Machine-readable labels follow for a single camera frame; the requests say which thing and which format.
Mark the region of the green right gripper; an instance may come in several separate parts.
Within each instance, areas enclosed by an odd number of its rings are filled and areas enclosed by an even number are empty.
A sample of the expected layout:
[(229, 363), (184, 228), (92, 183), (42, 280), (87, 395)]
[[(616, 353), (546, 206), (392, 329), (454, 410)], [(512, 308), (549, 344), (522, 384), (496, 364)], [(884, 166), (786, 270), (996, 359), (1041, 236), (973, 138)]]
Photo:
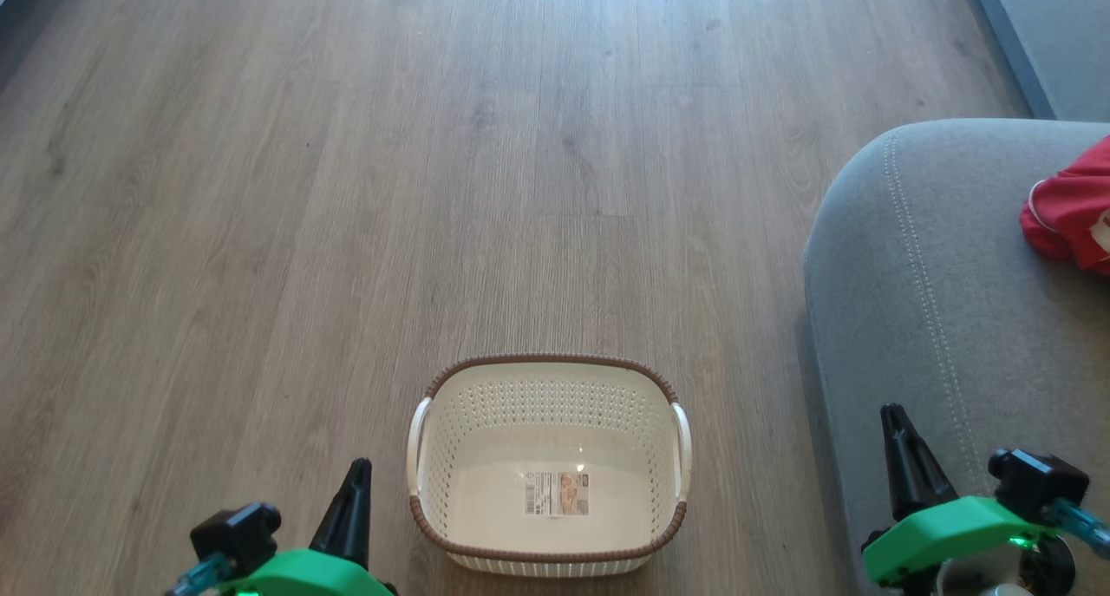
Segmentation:
[(865, 545), (865, 575), (895, 587), (921, 573), (976, 553), (1059, 535), (1057, 527), (1025, 521), (995, 498), (959, 498), (928, 443), (899, 403), (880, 408), (885, 473), (896, 524)]

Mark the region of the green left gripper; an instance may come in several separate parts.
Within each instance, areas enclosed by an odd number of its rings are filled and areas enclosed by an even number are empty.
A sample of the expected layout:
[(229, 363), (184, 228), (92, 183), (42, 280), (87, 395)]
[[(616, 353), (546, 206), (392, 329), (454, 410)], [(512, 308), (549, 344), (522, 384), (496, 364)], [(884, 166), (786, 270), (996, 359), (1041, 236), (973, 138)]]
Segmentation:
[(282, 550), (243, 579), (219, 584), (221, 595), (392, 595), (369, 573), (372, 462), (350, 464), (310, 549)]

